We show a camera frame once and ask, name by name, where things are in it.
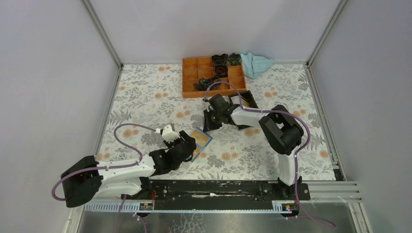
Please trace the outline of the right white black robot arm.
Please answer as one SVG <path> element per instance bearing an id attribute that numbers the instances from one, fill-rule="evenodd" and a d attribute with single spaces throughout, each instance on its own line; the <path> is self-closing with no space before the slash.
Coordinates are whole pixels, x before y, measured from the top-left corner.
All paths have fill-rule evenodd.
<path id="1" fill-rule="evenodd" d="M 209 99 L 204 98 L 204 101 L 209 104 L 204 110 L 204 132 L 217 130 L 223 124 L 250 126 L 263 131 L 267 142 L 278 154 L 281 165 L 278 176 L 282 182 L 278 188 L 279 195 L 285 200 L 295 197 L 301 177 L 292 152 L 298 152 L 296 147 L 302 142 L 304 130 L 293 114 L 282 105 L 269 111 L 229 103 L 220 94 Z"/>

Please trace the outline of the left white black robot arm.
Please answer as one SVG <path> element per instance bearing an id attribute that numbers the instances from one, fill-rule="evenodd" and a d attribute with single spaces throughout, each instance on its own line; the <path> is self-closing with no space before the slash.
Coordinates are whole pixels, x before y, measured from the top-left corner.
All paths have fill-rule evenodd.
<path id="1" fill-rule="evenodd" d="M 52 188 L 55 200 L 64 201 L 68 208 L 86 204 L 94 198 L 136 196 L 149 197 L 150 177 L 177 170 L 188 162 L 197 148 L 195 139 L 185 131 L 176 132 L 171 125 L 155 129 L 166 145 L 138 159 L 98 162 L 86 156 L 61 174 Z"/>

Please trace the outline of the blue leather card holder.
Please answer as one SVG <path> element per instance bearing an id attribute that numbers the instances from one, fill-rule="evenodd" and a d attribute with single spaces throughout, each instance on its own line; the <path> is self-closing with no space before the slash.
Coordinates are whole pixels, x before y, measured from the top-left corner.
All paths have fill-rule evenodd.
<path id="1" fill-rule="evenodd" d="M 190 136 L 195 139 L 196 144 L 196 149 L 193 152 L 191 159 L 191 162 L 194 162 L 213 140 L 213 137 L 208 133 L 203 132 L 199 127 L 196 127 Z"/>

